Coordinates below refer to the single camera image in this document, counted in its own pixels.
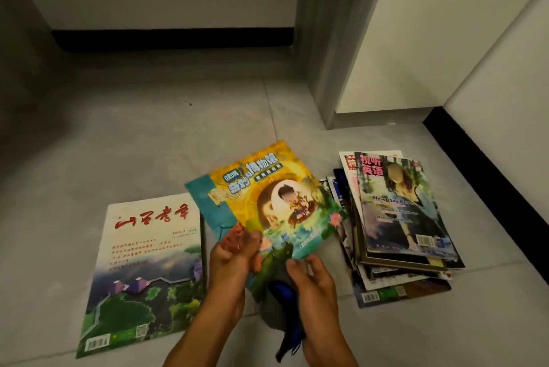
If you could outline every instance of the baseboard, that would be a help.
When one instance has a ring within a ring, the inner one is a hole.
[[[549,283],[545,262],[549,226],[528,201],[503,176],[463,129],[442,107],[435,107],[423,124],[450,160],[477,192],[484,204]],[[517,156],[517,165],[526,166]]]
[[[332,128],[363,127],[422,122],[433,107],[334,114]]]
[[[294,28],[53,30],[51,35],[62,50],[84,53],[290,46]]]

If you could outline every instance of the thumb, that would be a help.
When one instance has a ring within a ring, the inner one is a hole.
[[[305,273],[305,270],[301,268],[297,261],[292,259],[286,260],[286,270],[300,292],[304,287],[312,283],[309,275]]]
[[[259,250],[259,246],[261,245],[261,238],[262,233],[260,231],[252,231],[248,238],[248,242],[244,245],[242,255],[247,259],[251,259],[253,255]]]

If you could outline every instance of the black baseboard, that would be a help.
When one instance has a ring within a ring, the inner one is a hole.
[[[545,261],[549,226],[545,220],[444,108],[435,107],[423,124],[539,274],[549,283],[549,265]],[[510,151],[509,154],[517,157],[519,168],[528,166],[529,159],[521,159],[520,152]]]
[[[148,51],[157,49],[210,49],[290,46],[293,27],[152,30],[53,30],[64,51]]]

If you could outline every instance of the floor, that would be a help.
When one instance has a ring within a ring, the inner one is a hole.
[[[319,255],[361,366],[547,365],[549,287],[422,124],[326,131],[285,54],[212,53],[81,57],[78,84],[4,146],[0,366],[161,366],[179,335],[75,360],[107,205],[184,192],[276,140],[319,178],[340,150],[419,159],[467,266],[451,292],[359,310],[339,244],[326,241]],[[276,365],[282,335],[248,302],[219,366]],[[306,365],[301,352],[282,364]]]

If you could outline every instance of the cartoon boy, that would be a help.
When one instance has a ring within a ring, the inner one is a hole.
[[[310,214],[307,196],[301,196],[291,186],[284,185],[278,190],[278,196],[295,211],[295,218],[301,219]]]

